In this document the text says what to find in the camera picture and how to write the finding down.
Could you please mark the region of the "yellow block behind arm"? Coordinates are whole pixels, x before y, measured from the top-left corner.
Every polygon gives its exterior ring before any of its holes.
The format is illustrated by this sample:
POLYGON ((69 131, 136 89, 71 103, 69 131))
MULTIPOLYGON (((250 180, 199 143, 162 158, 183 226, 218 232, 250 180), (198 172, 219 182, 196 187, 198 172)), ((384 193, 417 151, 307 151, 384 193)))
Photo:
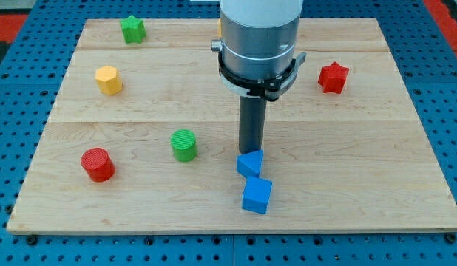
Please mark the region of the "yellow block behind arm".
POLYGON ((221 18, 217 20, 217 36, 218 38, 222 37, 222 23, 221 23, 221 18))

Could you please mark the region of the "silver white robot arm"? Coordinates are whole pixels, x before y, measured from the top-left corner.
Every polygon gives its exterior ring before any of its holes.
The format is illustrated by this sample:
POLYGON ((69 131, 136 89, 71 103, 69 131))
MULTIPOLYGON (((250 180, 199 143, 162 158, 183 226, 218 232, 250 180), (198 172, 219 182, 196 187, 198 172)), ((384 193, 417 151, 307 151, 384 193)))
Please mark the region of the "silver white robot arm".
POLYGON ((276 101, 297 78, 293 56, 303 0, 221 0, 218 54, 223 84, 244 98, 276 101))

